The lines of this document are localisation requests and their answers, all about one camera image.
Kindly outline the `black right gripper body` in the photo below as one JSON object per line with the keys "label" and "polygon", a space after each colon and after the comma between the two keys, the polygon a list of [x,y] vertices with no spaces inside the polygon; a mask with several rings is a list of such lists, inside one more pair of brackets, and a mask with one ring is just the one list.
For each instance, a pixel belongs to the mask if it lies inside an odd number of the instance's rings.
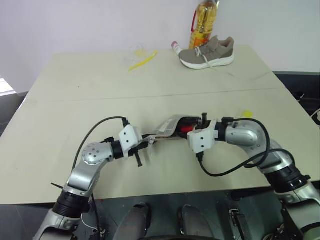
{"label": "black right gripper body", "polygon": [[194,117],[193,120],[195,123],[193,131],[207,129],[210,126],[210,123],[212,122],[208,119],[206,123],[202,123],[202,118],[200,117]]}

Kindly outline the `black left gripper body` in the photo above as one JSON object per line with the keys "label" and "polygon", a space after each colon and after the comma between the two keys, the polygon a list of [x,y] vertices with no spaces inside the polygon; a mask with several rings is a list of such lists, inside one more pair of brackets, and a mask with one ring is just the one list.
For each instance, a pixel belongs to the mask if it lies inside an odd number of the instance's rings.
{"label": "black left gripper body", "polygon": [[138,151],[138,153],[139,153],[140,150],[142,150],[142,149],[140,149],[140,144],[139,144],[138,146],[135,146],[128,151],[128,156],[129,157],[135,156],[135,152]]}

